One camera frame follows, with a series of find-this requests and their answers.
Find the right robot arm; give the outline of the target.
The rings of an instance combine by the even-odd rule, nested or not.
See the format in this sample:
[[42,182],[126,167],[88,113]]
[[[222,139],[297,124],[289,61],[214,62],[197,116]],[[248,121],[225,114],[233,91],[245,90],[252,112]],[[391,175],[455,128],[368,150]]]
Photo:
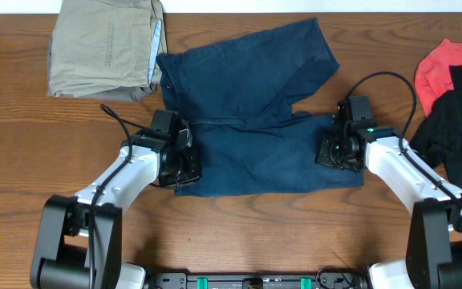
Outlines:
[[367,270],[372,288],[462,288],[462,189],[441,178],[389,127],[322,136],[316,161],[378,176],[411,215],[404,258]]

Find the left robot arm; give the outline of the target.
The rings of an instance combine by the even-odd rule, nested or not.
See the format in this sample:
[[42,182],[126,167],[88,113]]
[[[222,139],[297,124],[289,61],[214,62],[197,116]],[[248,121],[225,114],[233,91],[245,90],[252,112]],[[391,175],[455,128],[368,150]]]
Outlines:
[[149,185],[177,188],[201,176],[187,129],[177,135],[136,134],[115,161],[72,197],[43,207],[30,269],[33,288],[146,288],[147,271],[122,260],[123,217]]

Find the dark blue denim shorts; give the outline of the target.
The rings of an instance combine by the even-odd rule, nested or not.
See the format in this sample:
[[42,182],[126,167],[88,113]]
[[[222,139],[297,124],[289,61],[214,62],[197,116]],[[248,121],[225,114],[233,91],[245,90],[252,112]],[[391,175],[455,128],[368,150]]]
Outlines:
[[363,185],[316,162],[330,115],[295,113],[338,70],[314,18],[156,59],[164,105],[187,120],[201,178],[178,196],[311,193]]

